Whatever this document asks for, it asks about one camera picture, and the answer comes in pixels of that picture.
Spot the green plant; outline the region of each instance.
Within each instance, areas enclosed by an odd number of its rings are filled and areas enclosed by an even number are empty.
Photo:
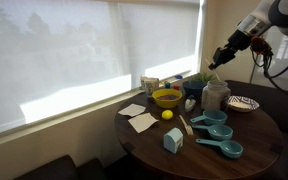
[[[213,74],[208,75],[206,72],[202,73],[199,72],[190,77],[190,81],[202,81],[202,82],[208,82],[215,79],[216,77]]]

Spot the white plate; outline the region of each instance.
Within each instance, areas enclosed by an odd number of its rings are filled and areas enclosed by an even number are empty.
[[[260,105],[251,98],[231,96],[228,100],[228,107],[239,112],[249,112],[257,109]]]

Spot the lemon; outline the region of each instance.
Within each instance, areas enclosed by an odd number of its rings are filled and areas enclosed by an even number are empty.
[[[171,110],[165,110],[162,112],[162,118],[164,120],[169,120],[173,117],[173,112]]]

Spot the windowsill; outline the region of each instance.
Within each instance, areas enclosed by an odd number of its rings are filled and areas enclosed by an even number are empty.
[[[191,75],[190,73],[185,73],[183,75],[183,77],[188,77],[190,75]],[[181,80],[178,80],[175,78],[167,79],[167,81],[171,82],[172,85],[175,85],[175,84],[181,85],[181,83],[184,82],[185,80],[186,80],[186,78],[183,78]],[[72,119],[79,117],[81,115],[84,115],[84,114],[87,114],[90,112],[94,112],[98,109],[107,107],[109,105],[124,101],[128,98],[131,98],[131,97],[141,93],[141,92],[143,92],[143,91],[138,90],[138,89],[132,90],[132,91],[124,93],[122,95],[110,98],[106,101],[102,101],[100,103],[92,104],[92,105],[89,105],[87,107],[82,107],[80,109],[76,109],[74,111],[70,111],[68,113],[46,119],[43,122],[32,123],[32,124],[26,125],[26,126],[24,125],[23,127],[15,128],[13,130],[0,133],[0,145],[3,143],[7,143],[9,141],[24,137],[26,135],[38,132],[38,131],[46,129],[48,127],[63,123],[65,121],[72,120]]]

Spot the white napkin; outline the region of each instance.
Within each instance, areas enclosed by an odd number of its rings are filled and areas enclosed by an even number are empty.
[[[150,113],[141,114],[128,120],[138,133],[148,129],[157,121]]]
[[[131,104],[128,107],[120,110],[118,113],[122,114],[122,115],[129,115],[131,117],[134,117],[136,115],[141,114],[144,111],[145,111],[145,107],[144,106],[140,106],[140,105],[137,105],[137,104]]]

